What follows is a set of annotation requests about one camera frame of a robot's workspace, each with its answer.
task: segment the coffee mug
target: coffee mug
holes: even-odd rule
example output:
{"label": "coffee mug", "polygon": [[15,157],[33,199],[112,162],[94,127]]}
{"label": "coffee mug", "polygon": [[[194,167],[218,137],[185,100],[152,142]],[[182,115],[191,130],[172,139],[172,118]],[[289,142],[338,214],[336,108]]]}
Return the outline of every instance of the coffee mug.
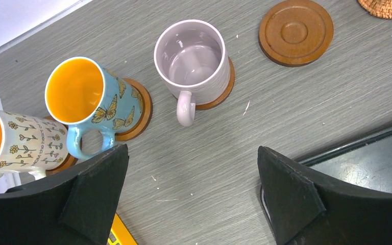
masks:
{"label": "coffee mug", "polygon": [[100,131],[105,151],[113,147],[115,133],[133,128],[144,110],[138,90],[86,57],[59,64],[47,81],[44,99],[50,115],[68,125],[68,151],[84,160],[93,155],[81,150],[83,134]]}
{"label": "coffee mug", "polygon": [[56,121],[0,111],[0,177],[10,172],[45,177],[68,156],[66,136]]}
{"label": "coffee mug", "polygon": [[235,76],[225,42],[207,22],[184,20],[167,28],[157,40],[154,63],[178,98],[177,118],[185,127],[192,125],[196,109],[219,104],[232,90]]}

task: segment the round coaster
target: round coaster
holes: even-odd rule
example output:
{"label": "round coaster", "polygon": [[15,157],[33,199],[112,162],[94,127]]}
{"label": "round coaster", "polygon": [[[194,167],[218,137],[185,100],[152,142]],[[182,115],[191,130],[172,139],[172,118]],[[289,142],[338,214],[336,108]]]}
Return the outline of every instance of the round coaster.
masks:
{"label": "round coaster", "polygon": [[392,19],[392,0],[358,0],[358,3],[373,16]]}
{"label": "round coaster", "polygon": [[259,42],[274,62],[296,67],[319,58],[333,39],[330,14],[309,0],[286,0],[272,7],[262,19]]}
{"label": "round coaster", "polygon": [[[44,119],[49,119],[49,120],[52,120],[52,121],[56,121],[52,116],[47,116]],[[62,162],[62,164],[59,165],[58,167],[54,168],[54,169],[46,170],[46,175],[50,176],[50,175],[55,174],[57,172],[63,171],[65,169],[75,165],[77,161],[78,161],[77,158],[73,157],[72,155],[70,155],[70,153],[68,153],[67,157]]]}
{"label": "round coaster", "polygon": [[228,86],[226,87],[225,91],[218,97],[216,98],[213,102],[203,104],[203,105],[196,105],[196,110],[208,110],[211,108],[214,108],[218,105],[220,105],[223,101],[226,100],[226,98],[229,96],[229,94],[232,91],[232,88],[234,87],[235,83],[235,69],[234,69],[234,64],[232,64],[231,58],[229,58],[229,66],[231,67],[231,77],[229,79]]}
{"label": "round coaster", "polygon": [[140,83],[133,79],[123,78],[128,84],[130,84],[133,88],[139,91],[140,95],[143,99],[143,111],[142,117],[140,117],[137,124],[132,127],[130,130],[115,134],[115,140],[117,141],[127,141],[135,138],[139,134],[141,134],[148,126],[151,121],[151,117],[153,115],[153,101],[151,99],[151,95],[148,90]]}

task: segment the light blue mug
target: light blue mug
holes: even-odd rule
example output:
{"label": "light blue mug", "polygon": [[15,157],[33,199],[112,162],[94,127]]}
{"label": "light blue mug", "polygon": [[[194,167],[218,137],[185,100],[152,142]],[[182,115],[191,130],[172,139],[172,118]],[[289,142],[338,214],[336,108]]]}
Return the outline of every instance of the light blue mug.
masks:
{"label": "light blue mug", "polygon": [[47,81],[44,99],[50,115],[68,125],[69,153],[84,160],[94,155],[82,152],[83,134],[98,130],[103,136],[100,152],[112,148],[115,134],[133,128],[144,107],[137,89],[86,57],[59,64]]}

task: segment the gray table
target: gray table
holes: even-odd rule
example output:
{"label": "gray table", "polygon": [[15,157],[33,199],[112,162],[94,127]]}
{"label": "gray table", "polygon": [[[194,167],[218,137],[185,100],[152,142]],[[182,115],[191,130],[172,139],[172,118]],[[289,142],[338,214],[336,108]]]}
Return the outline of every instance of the gray table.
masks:
{"label": "gray table", "polygon": [[[333,18],[331,46],[316,62],[287,68],[257,39],[278,2],[94,0],[0,54],[3,107],[47,116],[47,78],[72,56],[138,80],[154,113],[126,142],[130,166],[117,213],[139,244],[274,244],[258,201],[257,148],[298,158],[392,124],[392,20],[369,16],[354,0],[319,0]],[[198,111],[184,128],[153,51],[168,26],[189,18],[222,33],[236,82],[223,104]],[[84,137],[86,151],[100,147],[98,136]]]}

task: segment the lavender mug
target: lavender mug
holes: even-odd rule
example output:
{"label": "lavender mug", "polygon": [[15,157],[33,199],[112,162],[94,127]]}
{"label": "lavender mug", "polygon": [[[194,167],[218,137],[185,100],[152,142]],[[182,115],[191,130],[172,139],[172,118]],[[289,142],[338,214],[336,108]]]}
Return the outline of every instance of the lavender mug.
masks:
{"label": "lavender mug", "polygon": [[231,66],[220,32],[202,20],[183,20],[157,40],[154,63],[169,91],[178,98],[181,125],[193,124],[196,106],[216,101],[231,80]]}

